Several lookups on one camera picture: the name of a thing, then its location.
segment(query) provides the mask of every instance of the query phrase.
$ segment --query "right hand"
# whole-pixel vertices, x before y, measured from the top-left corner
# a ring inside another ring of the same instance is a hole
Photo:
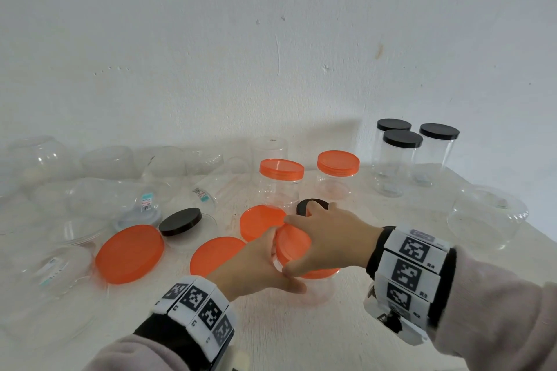
[[[315,201],[308,202],[306,208],[309,217],[292,215],[284,221],[306,232],[311,246],[302,258],[287,263],[282,272],[296,277],[312,270],[366,268],[383,229],[368,225],[334,202],[328,210]]]

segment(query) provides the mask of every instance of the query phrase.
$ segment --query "jar with orange lid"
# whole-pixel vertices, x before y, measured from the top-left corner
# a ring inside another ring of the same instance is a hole
[[[302,258],[311,246],[311,239],[302,230],[283,225],[277,230],[275,267],[278,270],[290,261]],[[335,276],[339,269],[313,270],[298,277],[307,287],[303,295],[282,293],[288,302],[296,305],[315,306],[324,304],[335,294]]]
[[[292,160],[268,158],[261,161],[259,173],[260,204],[280,208],[286,214],[296,214],[304,167]]]
[[[347,151],[324,151],[317,157],[315,189],[324,199],[345,199],[354,190],[353,177],[360,169],[360,160]]]

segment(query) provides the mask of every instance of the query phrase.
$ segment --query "white table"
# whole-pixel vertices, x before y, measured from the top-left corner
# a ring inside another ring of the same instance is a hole
[[[381,226],[411,223],[457,242],[446,215],[465,181],[453,172],[447,171],[437,188],[413,188],[400,199],[387,199],[367,189],[365,170],[358,176],[359,193],[343,205],[363,220]],[[314,178],[315,172],[307,172],[301,199],[315,196]],[[166,216],[188,207],[185,190],[165,207]],[[254,188],[246,187],[215,214],[222,235],[240,237],[240,215],[253,204],[252,199]],[[474,254],[536,283],[557,279],[557,244],[528,224],[503,251]],[[101,347],[133,332],[150,306],[188,267],[189,256],[167,250],[149,275],[135,283],[111,286],[104,313],[63,346],[22,358],[0,339],[2,370],[80,370]],[[240,324],[233,344],[250,355],[252,370],[433,371],[464,366],[461,359],[437,353],[431,343],[405,345],[368,316],[362,302],[370,278],[363,269],[341,270],[336,283],[335,296],[314,308],[294,307],[273,289],[234,303]]]

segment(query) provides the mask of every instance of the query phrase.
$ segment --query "gray sleeve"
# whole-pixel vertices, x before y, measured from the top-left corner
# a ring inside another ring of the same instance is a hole
[[[470,371],[555,371],[557,285],[539,287],[457,248],[447,306],[431,336]]]
[[[189,371],[170,349],[136,335],[102,348],[84,371]]]

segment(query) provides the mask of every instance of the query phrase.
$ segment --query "white wall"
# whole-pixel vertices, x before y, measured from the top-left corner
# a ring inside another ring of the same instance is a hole
[[[368,161],[381,117],[439,121],[449,166],[557,239],[555,0],[0,0],[0,35],[0,142],[278,133],[310,165]]]

